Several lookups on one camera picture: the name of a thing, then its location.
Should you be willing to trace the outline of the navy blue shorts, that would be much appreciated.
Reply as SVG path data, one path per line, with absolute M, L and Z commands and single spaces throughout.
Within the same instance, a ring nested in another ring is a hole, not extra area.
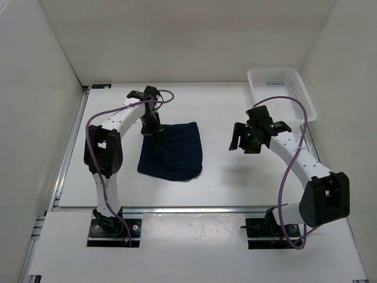
M 173 182 L 198 177 L 203 170 L 203 149 L 196 122 L 165 124 L 156 136 L 145 136 L 137 171 Z

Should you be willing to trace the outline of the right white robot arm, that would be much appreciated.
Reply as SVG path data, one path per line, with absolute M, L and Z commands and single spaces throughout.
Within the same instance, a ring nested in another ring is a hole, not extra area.
M 284 122 L 274 122 L 266 106 L 247 111 L 246 123 L 235 123 L 230 150 L 259 154 L 263 146 L 277 154 L 303 186 L 300 202 L 270 208 L 264 228 L 273 236 L 286 225 L 305 224 L 311 228 L 347 218 L 350 214 L 350 182 L 343 172 L 335 173 L 317 161 Z

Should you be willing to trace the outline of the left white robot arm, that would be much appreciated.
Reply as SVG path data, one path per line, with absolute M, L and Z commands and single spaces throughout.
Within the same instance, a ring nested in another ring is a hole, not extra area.
M 120 108 L 98 113 L 94 117 L 112 114 L 99 126 L 85 126 L 84 163 L 91 172 L 97 191 L 98 206 L 93 210 L 98 225 L 109 235 L 117 236 L 129 230 L 123 219 L 117 190 L 117 173 L 123 163 L 122 138 L 140 120 L 141 133 L 158 140 L 163 131 L 157 104 L 163 104 L 160 91 L 147 86 L 144 91 L 131 91 Z

